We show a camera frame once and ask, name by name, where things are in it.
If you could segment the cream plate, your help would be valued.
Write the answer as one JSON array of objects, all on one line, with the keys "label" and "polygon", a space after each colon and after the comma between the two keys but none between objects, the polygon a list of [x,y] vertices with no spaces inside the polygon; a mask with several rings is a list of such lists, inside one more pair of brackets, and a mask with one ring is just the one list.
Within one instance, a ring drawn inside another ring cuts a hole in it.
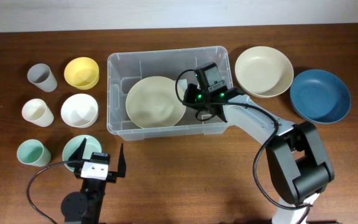
[{"label": "cream plate", "polygon": [[180,102],[183,88],[170,78],[153,76],[138,81],[126,97],[126,112],[140,128],[161,128],[176,125],[186,106]]}]

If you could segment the dark blue plate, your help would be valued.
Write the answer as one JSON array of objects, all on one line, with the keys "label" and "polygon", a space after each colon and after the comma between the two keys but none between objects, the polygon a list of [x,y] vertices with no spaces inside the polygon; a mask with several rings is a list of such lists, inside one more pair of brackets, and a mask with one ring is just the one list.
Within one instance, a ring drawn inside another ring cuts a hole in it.
[{"label": "dark blue plate", "polygon": [[299,73],[290,87],[290,102],[305,120],[337,123],[351,110],[351,93],[346,84],[331,72],[319,69]]}]

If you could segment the white plastic bowl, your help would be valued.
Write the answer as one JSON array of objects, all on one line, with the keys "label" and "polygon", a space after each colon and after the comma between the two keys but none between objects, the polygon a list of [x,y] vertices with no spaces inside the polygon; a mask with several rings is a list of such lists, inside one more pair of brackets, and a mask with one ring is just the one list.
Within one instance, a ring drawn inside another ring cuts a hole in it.
[{"label": "white plastic bowl", "polygon": [[97,101],[84,93],[72,95],[62,104],[62,120],[74,128],[87,128],[93,125],[99,113]]}]

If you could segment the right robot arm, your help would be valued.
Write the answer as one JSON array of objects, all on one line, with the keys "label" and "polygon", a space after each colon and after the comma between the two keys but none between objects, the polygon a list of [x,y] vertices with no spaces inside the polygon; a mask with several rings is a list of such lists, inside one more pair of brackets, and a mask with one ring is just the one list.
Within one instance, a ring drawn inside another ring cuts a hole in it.
[{"label": "right robot arm", "polygon": [[[252,175],[262,195],[277,210],[271,223],[306,223],[316,201],[334,180],[334,169],[316,126],[295,124],[266,111],[243,90],[228,88],[214,62],[192,70],[197,84],[189,84],[179,101],[219,117],[245,131],[261,144],[252,165]],[[279,195],[275,201],[257,176],[261,155],[267,156],[272,184]]]}]

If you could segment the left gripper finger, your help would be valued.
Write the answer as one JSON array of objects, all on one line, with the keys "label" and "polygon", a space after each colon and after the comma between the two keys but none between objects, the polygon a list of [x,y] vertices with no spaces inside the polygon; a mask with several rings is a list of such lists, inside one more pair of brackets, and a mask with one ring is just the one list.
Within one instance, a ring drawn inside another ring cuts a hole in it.
[{"label": "left gripper finger", "polygon": [[76,162],[82,160],[83,153],[86,146],[86,138],[84,138],[80,144],[80,146],[71,154],[68,158],[69,163],[67,164],[69,167],[75,167]]},{"label": "left gripper finger", "polygon": [[120,153],[119,153],[117,176],[120,178],[124,178],[126,176],[126,160],[124,157],[124,145],[123,144],[121,144]]}]

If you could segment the beige plate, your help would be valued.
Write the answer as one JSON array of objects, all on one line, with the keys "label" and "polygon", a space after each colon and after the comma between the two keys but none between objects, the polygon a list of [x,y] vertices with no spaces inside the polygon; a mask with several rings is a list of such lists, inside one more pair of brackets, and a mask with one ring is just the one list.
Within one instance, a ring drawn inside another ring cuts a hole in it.
[{"label": "beige plate", "polygon": [[281,51],[251,47],[238,56],[235,75],[241,88],[252,96],[271,98],[287,91],[294,79],[291,61]]}]

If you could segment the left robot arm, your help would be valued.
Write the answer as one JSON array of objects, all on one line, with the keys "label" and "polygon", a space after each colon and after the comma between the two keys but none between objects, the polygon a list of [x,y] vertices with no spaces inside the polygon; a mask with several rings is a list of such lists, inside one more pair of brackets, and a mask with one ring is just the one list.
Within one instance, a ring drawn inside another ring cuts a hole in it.
[{"label": "left robot arm", "polygon": [[86,139],[68,159],[75,177],[83,183],[79,192],[68,194],[62,201],[61,212],[65,223],[98,223],[106,184],[115,184],[117,178],[126,176],[124,146],[120,148],[117,171],[109,170],[109,154],[93,152],[89,159],[84,159],[85,147]]}]

